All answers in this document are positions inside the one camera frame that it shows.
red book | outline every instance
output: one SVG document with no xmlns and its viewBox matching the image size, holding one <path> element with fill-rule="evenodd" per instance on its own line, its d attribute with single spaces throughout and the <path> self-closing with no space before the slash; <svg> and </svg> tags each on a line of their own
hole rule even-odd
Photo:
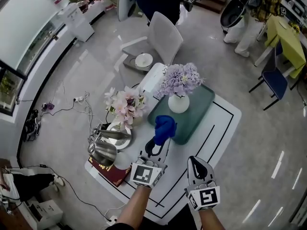
<svg viewBox="0 0 307 230">
<path fill-rule="evenodd" d="M 127 168 L 126 170 L 120 170 L 115 165 L 104 166 L 99 164 L 95 159 L 90 157 L 88 161 L 106 178 L 110 181 L 114 186 L 118 187 L 127 175 L 130 173 L 132 166 Z"/>
</svg>

white chair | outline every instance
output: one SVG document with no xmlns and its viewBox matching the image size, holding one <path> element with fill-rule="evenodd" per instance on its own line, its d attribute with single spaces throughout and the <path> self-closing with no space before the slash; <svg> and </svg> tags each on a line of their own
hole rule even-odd
<svg viewBox="0 0 307 230">
<path fill-rule="evenodd" d="M 153 56 L 152 65 L 157 62 L 171 65 L 182 42 L 182 36 L 173 23 L 161 13 L 155 12 L 150 22 L 148 36 L 122 45 L 122 51 L 128 54 L 123 63 L 125 66 L 135 68 L 133 59 L 141 53 L 148 53 Z"/>
</svg>

teal tray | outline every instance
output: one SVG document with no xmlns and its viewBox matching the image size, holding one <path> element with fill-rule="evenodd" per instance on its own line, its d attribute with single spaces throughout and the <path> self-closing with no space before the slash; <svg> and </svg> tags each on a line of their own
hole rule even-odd
<svg viewBox="0 0 307 230">
<path fill-rule="evenodd" d="M 202 118 L 207 113 L 215 93 L 208 87 L 201 85 L 189 95 L 190 106 L 181 114 L 173 113 L 168 107 L 168 96 L 164 96 L 154 109 L 149 113 L 147 120 L 155 126 L 155 118 L 158 115 L 169 115 L 177 123 L 175 136 L 172 138 L 177 144 L 184 145 L 188 142 Z"/>
</svg>

floor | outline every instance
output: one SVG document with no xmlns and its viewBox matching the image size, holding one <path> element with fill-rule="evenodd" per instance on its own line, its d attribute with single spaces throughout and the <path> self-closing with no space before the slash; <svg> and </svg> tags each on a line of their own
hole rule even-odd
<svg viewBox="0 0 307 230">
<path fill-rule="evenodd" d="M 248 90 L 260 76 L 263 66 L 256 68 L 253 62 L 264 50 L 264 43 L 256 42 L 250 58 L 243 58 L 234 53 L 235 45 L 223 42 L 219 21 L 214 12 L 194 7 L 188 13 L 182 8 L 177 27 L 184 44 L 174 60 L 182 64 L 193 62 L 206 79 L 205 84 L 242 111 L 238 128 L 214 169 L 222 192 L 222 202 L 214 210 L 228 230 L 279 230 L 307 186 L 307 119 L 303 118 L 303 105 L 297 91 L 288 89 L 281 102 L 263 111 L 272 101 L 268 88 L 261 85 L 252 94 Z M 143 78 L 120 64 L 119 47 L 146 35 L 146 23 L 146 18 L 130 18 L 120 23 L 116 12 L 108 11 L 93 25 L 95 35 L 86 43 L 76 43 L 59 63 L 36 108 L 40 110 L 41 103 L 52 99 L 54 111 L 70 108 L 72 99 L 86 91 L 90 93 L 88 102 L 95 115 L 92 127 L 99 120 L 104 121 L 104 92 L 110 87 L 133 86 Z M 75 109 L 84 111 L 84 105 L 76 104 Z M 84 169 L 88 132 L 88 116 L 84 113 L 71 110 L 55 116 L 44 115 L 39 137 L 23 144 L 20 158 L 23 166 L 43 163 L 52 167 L 71 182 L 82 200 L 97 205 L 105 213 L 122 203 Z M 278 160 L 282 163 L 272 179 Z M 300 169 L 300 178 L 293 189 Z M 72 229 L 105 228 L 101 215 L 78 201 L 68 186 L 59 194 L 51 188 L 44 189 L 42 194 L 43 198 L 57 202 L 65 212 L 63 221 Z M 107 216 L 119 213 L 120 210 L 111 210 Z M 193 215 L 200 228 L 197 213 Z"/>
</svg>

hand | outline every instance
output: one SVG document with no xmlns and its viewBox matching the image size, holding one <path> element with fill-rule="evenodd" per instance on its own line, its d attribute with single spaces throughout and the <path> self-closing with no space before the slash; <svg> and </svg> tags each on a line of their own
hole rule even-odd
<svg viewBox="0 0 307 230">
<path fill-rule="evenodd" d="M 10 187 L 6 184 L 6 182 L 1 182 L 0 186 L 8 192 L 11 190 Z"/>
</svg>

